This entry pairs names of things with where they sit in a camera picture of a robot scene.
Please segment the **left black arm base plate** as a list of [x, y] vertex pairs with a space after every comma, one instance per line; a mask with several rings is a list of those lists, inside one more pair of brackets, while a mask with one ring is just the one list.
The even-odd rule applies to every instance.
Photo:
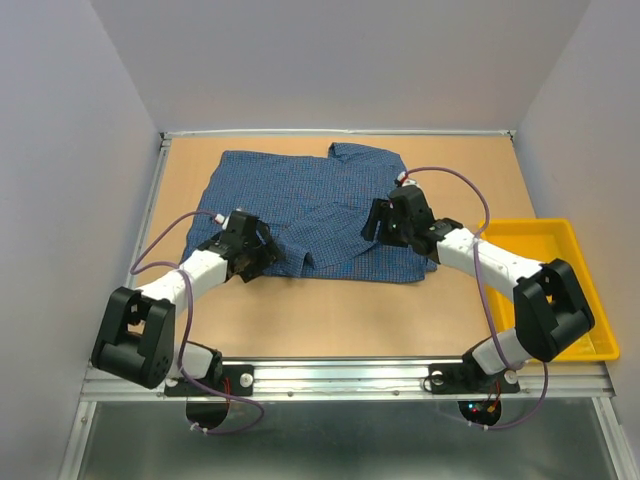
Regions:
[[[197, 379], [197, 382], [217, 392], [250, 397], [253, 395], [254, 367], [249, 364], [224, 365], [219, 363], [217, 366], [210, 367], [205, 376]], [[210, 396], [210, 393], [188, 380], [180, 378], [174, 386], [166, 385], [164, 387], [164, 395], [168, 397], [203, 397]]]

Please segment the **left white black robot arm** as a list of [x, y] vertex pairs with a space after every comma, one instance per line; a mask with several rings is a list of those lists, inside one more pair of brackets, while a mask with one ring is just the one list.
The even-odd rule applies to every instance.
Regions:
[[181, 264], [153, 262], [169, 271], [141, 287], [111, 293], [91, 354], [95, 368], [147, 389], [171, 379], [189, 382], [202, 394], [229, 390], [221, 353], [189, 341], [177, 344], [176, 318], [186, 313], [192, 319], [199, 297], [234, 276], [254, 280], [284, 254], [255, 215], [235, 210], [212, 220], [222, 230]]

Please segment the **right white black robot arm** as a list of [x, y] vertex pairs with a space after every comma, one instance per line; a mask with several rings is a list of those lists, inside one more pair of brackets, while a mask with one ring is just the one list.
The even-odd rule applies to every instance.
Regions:
[[409, 247], [433, 262], [464, 272], [505, 296], [512, 328], [470, 348], [458, 363], [431, 374], [434, 393], [482, 392], [508, 369], [535, 359], [549, 362], [595, 326], [595, 317], [569, 263], [513, 254], [477, 238], [461, 223], [437, 219], [415, 185], [373, 201], [361, 231], [367, 241]]

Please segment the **yellow plastic tray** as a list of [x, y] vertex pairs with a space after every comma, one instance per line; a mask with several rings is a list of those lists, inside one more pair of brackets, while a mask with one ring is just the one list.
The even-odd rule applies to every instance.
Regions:
[[620, 350], [570, 222], [566, 219], [493, 220], [481, 237], [519, 256], [571, 265], [595, 317], [595, 326], [566, 350], [557, 362], [614, 361]]

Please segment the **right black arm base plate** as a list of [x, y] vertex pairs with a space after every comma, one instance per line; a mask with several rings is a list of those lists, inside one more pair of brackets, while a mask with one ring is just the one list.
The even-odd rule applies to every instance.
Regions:
[[518, 393], [518, 381], [509, 383], [504, 374], [486, 375], [463, 363], [432, 364], [422, 381], [422, 388], [434, 395], [481, 395]]

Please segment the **aluminium front rail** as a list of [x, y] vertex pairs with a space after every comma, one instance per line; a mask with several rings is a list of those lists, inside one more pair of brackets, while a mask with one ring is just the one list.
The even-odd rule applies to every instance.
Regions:
[[[434, 393], [427, 378], [440, 373], [441, 364], [454, 358], [372, 359], [225, 359], [225, 373], [239, 365], [253, 366], [251, 399], [260, 402], [356, 401], [356, 400], [462, 400], [486, 399], [487, 393]], [[557, 363], [548, 367], [546, 398], [611, 398], [615, 395], [607, 367], [596, 363]], [[514, 391], [501, 386], [500, 398], [537, 399], [543, 387], [543, 369], [538, 362], [517, 372]], [[165, 384], [146, 389], [89, 367], [80, 394], [86, 402], [178, 401], [165, 394]]]

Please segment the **blue plaid long sleeve shirt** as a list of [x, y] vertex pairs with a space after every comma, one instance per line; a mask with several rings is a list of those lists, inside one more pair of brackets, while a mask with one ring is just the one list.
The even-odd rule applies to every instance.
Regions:
[[420, 282], [436, 271], [434, 262], [361, 236], [373, 200], [405, 169], [397, 153], [354, 143], [333, 143], [324, 158], [227, 150], [202, 193], [183, 254], [220, 231], [207, 212], [241, 209], [269, 226], [284, 254], [268, 276]]

